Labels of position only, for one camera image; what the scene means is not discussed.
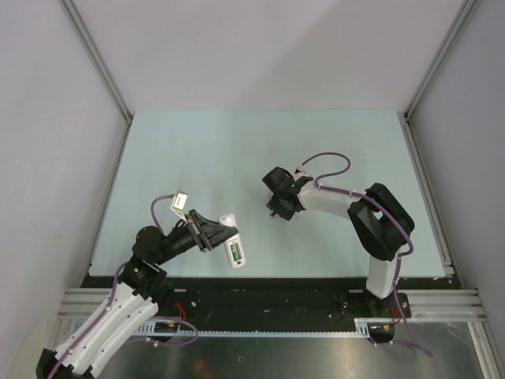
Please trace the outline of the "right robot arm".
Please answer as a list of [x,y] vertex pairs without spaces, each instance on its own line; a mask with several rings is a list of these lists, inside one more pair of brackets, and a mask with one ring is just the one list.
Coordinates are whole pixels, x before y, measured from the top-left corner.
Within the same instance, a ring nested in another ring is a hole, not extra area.
[[303,211],[321,211],[348,219],[369,254],[368,278],[357,308],[382,317],[392,307],[401,258],[413,252],[415,223],[391,191],[375,183],[363,192],[325,186],[304,171],[275,167],[262,182],[272,196],[267,208],[291,220]]

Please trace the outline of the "green battery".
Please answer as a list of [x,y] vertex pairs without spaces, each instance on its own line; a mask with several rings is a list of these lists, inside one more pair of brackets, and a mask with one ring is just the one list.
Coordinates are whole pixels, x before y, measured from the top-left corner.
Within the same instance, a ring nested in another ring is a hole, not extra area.
[[241,260],[242,260],[240,245],[237,242],[233,242],[230,244],[230,250],[231,250],[234,261],[237,264],[240,264]]

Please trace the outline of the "white remote control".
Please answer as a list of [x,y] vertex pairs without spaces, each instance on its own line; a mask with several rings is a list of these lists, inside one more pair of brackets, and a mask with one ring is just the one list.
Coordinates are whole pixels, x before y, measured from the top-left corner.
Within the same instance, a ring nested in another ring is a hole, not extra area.
[[[219,218],[219,224],[227,227],[238,228],[235,214],[225,214]],[[230,267],[239,269],[246,265],[246,257],[239,234],[228,238],[224,244]]]

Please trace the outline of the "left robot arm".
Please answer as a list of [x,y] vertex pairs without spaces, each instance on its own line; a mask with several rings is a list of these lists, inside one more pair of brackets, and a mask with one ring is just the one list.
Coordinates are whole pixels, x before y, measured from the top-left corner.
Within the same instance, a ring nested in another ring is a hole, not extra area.
[[173,309],[174,287],[162,264],[194,247],[208,252],[219,246],[230,250],[240,244],[236,217],[231,213],[212,221],[191,210],[169,233],[157,223],[142,228],[132,257],[114,274],[109,294],[55,350],[43,350],[36,377],[97,378],[142,324]]

